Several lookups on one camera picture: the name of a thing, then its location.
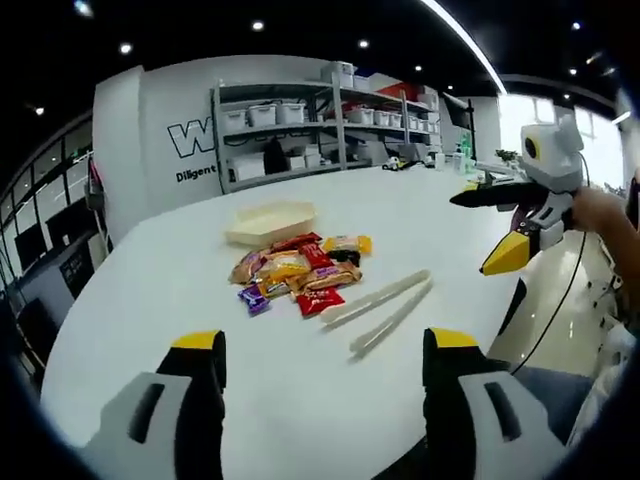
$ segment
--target human hand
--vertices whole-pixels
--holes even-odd
[[[612,219],[623,214],[616,197],[588,187],[578,190],[572,210],[575,227],[583,232],[602,233]]]

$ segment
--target snack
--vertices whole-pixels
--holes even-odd
[[[238,293],[238,297],[247,304],[251,315],[263,312],[269,306],[269,299],[262,296],[258,285],[255,284]]]
[[[361,235],[359,237],[331,237],[324,242],[323,247],[325,252],[331,252],[333,250],[355,250],[356,252],[370,254],[373,250],[373,243],[370,237]]]
[[[303,316],[315,315],[333,305],[342,305],[344,300],[335,287],[303,293],[296,299]]]
[[[290,292],[289,285],[287,285],[286,282],[275,282],[269,277],[261,280],[257,285],[260,289],[260,294],[269,299],[276,298]]]
[[[290,238],[289,240],[283,240],[282,242],[276,242],[271,245],[272,252],[281,252],[282,250],[296,250],[300,245],[305,243],[315,243],[322,240],[322,237],[316,233],[306,233],[304,235],[298,235],[297,237]]]
[[[306,275],[287,278],[287,285],[294,297],[308,290],[320,290],[339,285],[349,285],[362,278],[362,273],[349,262],[318,268]]]
[[[233,267],[229,281],[231,283],[238,283],[240,285],[246,285],[251,281],[254,274],[265,264],[267,261],[265,254],[268,250],[256,250],[247,253],[238,264]]]
[[[331,259],[326,253],[318,246],[317,243],[307,243],[300,246],[298,251],[305,256],[312,269],[330,267],[333,265]]]
[[[333,250],[327,255],[336,262],[351,262],[360,267],[360,252],[356,250]]]
[[[287,277],[309,273],[311,267],[304,256],[297,250],[274,253],[266,256],[267,263],[258,272],[262,279],[270,278],[274,282],[281,282]]]

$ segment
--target white table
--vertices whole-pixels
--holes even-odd
[[[425,433],[422,336],[439,326],[472,334],[486,352],[518,276],[478,268],[507,232],[510,214],[449,204],[463,177],[414,167],[337,172],[267,185],[165,213],[135,228],[69,312],[42,388],[45,411],[71,444],[85,444],[100,410],[171,343],[222,329],[228,385],[222,441],[226,479],[370,478]],[[422,268],[433,290],[364,360],[349,343],[411,296],[405,292],[324,333],[287,298],[250,318],[227,277],[246,252],[225,244],[234,212],[271,200],[311,201],[323,236],[366,234],[374,253],[345,300]]]

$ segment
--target floor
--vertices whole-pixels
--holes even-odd
[[[564,241],[539,254],[522,271],[527,296],[511,323],[489,351],[489,357],[517,364],[524,359],[540,338],[573,274],[583,234],[567,232]],[[610,305],[606,301],[593,308],[598,285],[611,278],[607,257],[599,239],[588,235],[575,281],[555,320],[527,366],[548,368],[591,376],[604,330],[600,328],[602,313]],[[587,288],[594,282],[592,289]]]

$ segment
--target black ceiling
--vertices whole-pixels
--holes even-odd
[[[437,89],[453,84],[458,95],[496,92],[469,49],[419,0],[89,2],[92,19],[77,15],[72,0],[15,6],[19,33],[7,54],[14,85],[5,115],[11,119],[11,141],[4,142],[0,187],[40,143],[91,108],[96,83],[139,64],[154,69],[221,55],[300,55],[349,61]],[[613,101],[615,76],[602,76],[610,66],[606,57],[585,65],[602,45],[574,5],[580,3],[440,0],[499,74],[567,82]],[[265,21],[263,32],[250,30],[254,19]],[[576,20],[583,28],[572,31]],[[357,47],[360,38],[370,41],[369,49]],[[122,41],[133,44],[129,56],[118,52]],[[414,70],[416,64],[422,72]],[[571,77],[574,66],[579,73]],[[507,86],[562,97],[561,90]],[[35,106],[46,109],[42,117],[33,112]]]

